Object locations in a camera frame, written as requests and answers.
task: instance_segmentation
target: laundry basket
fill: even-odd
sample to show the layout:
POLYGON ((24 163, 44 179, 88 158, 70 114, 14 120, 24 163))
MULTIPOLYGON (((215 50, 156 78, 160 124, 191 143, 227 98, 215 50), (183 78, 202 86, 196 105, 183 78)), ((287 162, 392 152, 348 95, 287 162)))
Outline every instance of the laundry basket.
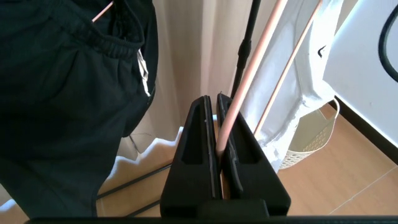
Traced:
POLYGON ((291 167, 326 145, 331 137, 340 111, 337 100, 334 99, 333 101, 336 104, 334 117, 326 119, 320 110, 316 110, 300 118, 297 130, 280 169, 291 167))

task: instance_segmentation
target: tan floor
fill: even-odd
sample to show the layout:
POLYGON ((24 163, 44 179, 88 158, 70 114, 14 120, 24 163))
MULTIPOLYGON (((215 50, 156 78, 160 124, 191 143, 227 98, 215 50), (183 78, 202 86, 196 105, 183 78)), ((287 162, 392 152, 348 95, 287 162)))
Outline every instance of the tan floor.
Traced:
MULTIPOLYGON (((326 116, 334 109, 325 106, 326 116)), ((116 172, 100 193, 162 167, 172 161, 175 148, 156 145, 135 164, 116 162, 116 172)), ((168 170, 97 201, 98 215, 119 217, 159 199, 168 170)), ((281 170, 292 206, 289 215, 398 215, 398 169, 376 146, 339 116, 330 142, 291 168, 281 170)), ((20 223, 26 216, 13 207, 8 216, 0 212, 0 223, 20 223)), ((158 217, 159 206, 139 217, 158 217)))

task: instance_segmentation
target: wooden stick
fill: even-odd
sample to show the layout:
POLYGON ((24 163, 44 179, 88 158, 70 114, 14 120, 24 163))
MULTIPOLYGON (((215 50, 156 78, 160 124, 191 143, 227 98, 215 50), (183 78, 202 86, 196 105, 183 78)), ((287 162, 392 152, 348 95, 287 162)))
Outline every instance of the wooden stick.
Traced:
POLYGON ((318 2, 317 6, 315 7, 314 11, 312 12, 312 15, 311 15, 310 19, 307 22, 307 25, 305 26, 303 32, 301 33, 301 36, 300 36, 296 46, 294 47, 293 52, 290 55, 290 58, 287 61, 286 66, 285 66, 282 74, 280 75, 280 78, 279 78, 279 80, 278 80, 278 82, 276 84, 276 87, 275 87, 274 91, 271 94, 271 97, 270 97, 270 99, 268 101, 268 104, 267 104, 266 108, 264 109, 264 112, 261 115, 260 121, 257 124, 256 129, 254 130, 255 137, 259 137, 259 133, 260 133, 260 130, 262 128, 262 125, 266 121, 266 118, 267 118, 267 116, 269 114, 269 111, 271 110, 271 106, 275 102, 276 96, 277 96, 277 94, 278 94, 278 92, 280 90, 280 87, 282 86, 283 81, 285 80, 287 72, 289 71, 290 66, 293 64, 294 58, 296 57, 297 52, 299 51, 299 48, 300 48, 300 46, 301 46, 301 44, 302 44, 302 42, 303 42, 303 40, 305 38, 305 35, 307 34, 308 30, 310 29, 311 24, 312 24, 312 22, 313 22, 313 20, 315 18, 315 15, 317 14, 317 12, 318 12, 318 10, 319 10, 321 5, 322 5, 322 0, 320 0, 318 2))
POLYGON ((113 6, 113 1, 111 1, 111 3, 109 3, 100 13, 98 13, 98 15, 96 15, 94 17, 94 19, 92 19, 92 22, 95 22, 97 19, 99 19, 111 6, 113 6))
POLYGON ((235 97, 232 101, 231 106, 228 109, 226 114, 224 123, 221 127, 221 130, 218 135, 217 145, 216 145, 216 153, 219 158, 224 153, 226 143, 229 138, 229 134, 232 130, 235 119, 239 113, 239 109, 242 106, 244 97, 248 93, 249 87, 253 78, 257 72, 257 69, 260 66, 262 57, 264 56, 268 44, 271 40, 273 33, 275 32, 275 28, 279 22, 279 19, 282 15, 282 12, 286 6, 287 0, 277 0, 275 6, 271 12, 271 15, 267 21, 267 25, 264 28, 264 31, 261 34, 261 38, 259 43, 257 44, 256 50, 253 53, 252 59, 250 60, 248 69, 244 73, 241 84, 236 91, 235 97))

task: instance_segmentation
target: white cloth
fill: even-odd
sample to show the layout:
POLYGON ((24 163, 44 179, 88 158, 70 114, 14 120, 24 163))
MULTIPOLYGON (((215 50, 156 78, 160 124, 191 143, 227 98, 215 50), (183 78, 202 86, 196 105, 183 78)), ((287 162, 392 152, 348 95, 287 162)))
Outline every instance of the white cloth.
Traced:
MULTIPOLYGON (((241 108, 252 131, 317 2, 300 0, 287 3, 241 108)), ((319 109, 335 95, 330 85, 323 81, 323 72, 342 3, 343 0, 323 1, 261 128, 261 136, 257 140, 276 172, 299 119, 319 109)))

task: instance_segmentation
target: white wall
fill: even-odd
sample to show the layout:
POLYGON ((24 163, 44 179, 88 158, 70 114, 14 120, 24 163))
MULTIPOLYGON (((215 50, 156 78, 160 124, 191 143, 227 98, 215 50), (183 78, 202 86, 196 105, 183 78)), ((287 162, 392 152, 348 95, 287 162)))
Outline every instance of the white wall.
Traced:
MULTIPOLYGON (((380 31, 398 0, 359 0, 337 32, 324 79, 337 95, 390 142, 398 146, 398 83, 380 64, 380 31)), ((398 21, 387 41, 398 69, 398 21)))

